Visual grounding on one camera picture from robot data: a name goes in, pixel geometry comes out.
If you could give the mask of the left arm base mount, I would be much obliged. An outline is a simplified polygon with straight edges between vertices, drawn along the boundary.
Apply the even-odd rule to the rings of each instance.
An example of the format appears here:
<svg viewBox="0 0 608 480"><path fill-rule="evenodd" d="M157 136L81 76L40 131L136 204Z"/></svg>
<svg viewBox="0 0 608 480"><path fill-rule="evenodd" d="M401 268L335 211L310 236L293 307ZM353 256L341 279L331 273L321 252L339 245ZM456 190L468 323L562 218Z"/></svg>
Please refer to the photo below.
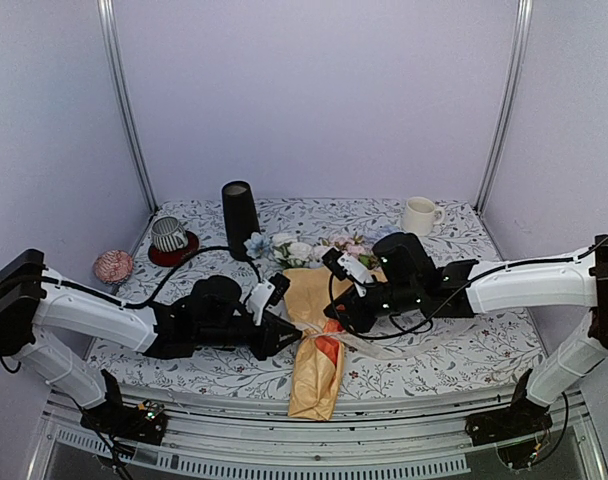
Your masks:
<svg viewBox="0 0 608 480"><path fill-rule="evenodd" d="M168 424L164 405L147 399L128 406L122 400L117 379L105 369L100 373L105 380L104 401L93 408L82 408L80 425L111 438L160 446Z"/></svg>

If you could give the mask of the white printed ribbon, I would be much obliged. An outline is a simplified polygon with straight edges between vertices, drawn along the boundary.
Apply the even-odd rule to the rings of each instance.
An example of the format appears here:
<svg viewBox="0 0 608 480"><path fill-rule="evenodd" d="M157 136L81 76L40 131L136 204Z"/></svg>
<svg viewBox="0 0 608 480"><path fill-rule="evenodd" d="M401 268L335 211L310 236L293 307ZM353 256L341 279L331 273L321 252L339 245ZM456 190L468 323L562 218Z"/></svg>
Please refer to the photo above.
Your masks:
<svg viewBox="0 0 608 480"><path fill-rule="evenodd" d="M423 342L419 345L410 346L401 352L394 352L389 346L376 345L372 341L362 340L346 332L343 327L334 320L328 320L327 324L335 323L339 329L328 329L311 323L295 322L294 326L306 333L309 337L329 337L343 342L345 345L355 348L358 352L377 360L405 360L420 355L435 348L439 339Z"/></svg>

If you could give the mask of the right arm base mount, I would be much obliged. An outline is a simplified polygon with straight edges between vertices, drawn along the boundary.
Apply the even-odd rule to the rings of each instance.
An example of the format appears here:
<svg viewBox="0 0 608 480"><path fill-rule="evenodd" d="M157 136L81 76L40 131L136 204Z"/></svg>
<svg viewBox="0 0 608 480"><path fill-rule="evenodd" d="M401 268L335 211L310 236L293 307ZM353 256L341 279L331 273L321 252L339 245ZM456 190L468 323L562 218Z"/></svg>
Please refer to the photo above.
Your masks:
<svg viewBox="0 0 608 480"><path fill-rule="evenodd" d="M534 434L552 426L549 407L540 406L527 398L531 373L532 369L529 369L520 377L507 407L466 417L465 433L474 446Z"/></svg>

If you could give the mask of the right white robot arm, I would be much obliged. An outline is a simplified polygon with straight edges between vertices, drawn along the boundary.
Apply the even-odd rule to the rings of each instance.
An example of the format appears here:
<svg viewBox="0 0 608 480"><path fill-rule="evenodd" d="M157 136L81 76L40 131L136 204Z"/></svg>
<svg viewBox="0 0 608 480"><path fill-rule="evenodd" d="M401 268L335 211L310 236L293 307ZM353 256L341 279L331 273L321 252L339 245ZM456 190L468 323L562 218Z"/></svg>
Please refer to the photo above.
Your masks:
<svg viewBox="0 0 608 480"><path fill-rule="evenodd" d="M523 435L568 387L608 358L608 234L570 253L439 267L416 235L395 233L379 240L374 254L381 280L335 247L322 257L331 282L351 283L343 293L330 294L326 313L365 341L373 340L377 319L412 311L421 314L422 325L513 309L583 316L555 352L520 378L501 415L508 435Z"/></svg>

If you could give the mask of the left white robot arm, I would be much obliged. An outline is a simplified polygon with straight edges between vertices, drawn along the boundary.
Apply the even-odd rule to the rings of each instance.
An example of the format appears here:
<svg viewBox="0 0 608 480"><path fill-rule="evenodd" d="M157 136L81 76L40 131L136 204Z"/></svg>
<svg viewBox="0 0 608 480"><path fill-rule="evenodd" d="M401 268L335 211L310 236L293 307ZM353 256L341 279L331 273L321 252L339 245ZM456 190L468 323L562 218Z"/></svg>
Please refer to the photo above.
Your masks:
<svg viewBox="0 0 608 480"><path fill-rule="evenodd" d="M189 358L202 346L245 346L266 360L302 333L271 312L290 286L282 274L257 284L249 298L232 278L212 275L170 305L153 297L130 303L77 284L28 249L0 271L0 357L31 368L68 394L112 434L132 426L116 380L92 369L53 335L55 328L107 340L148 358Z"/></svg>

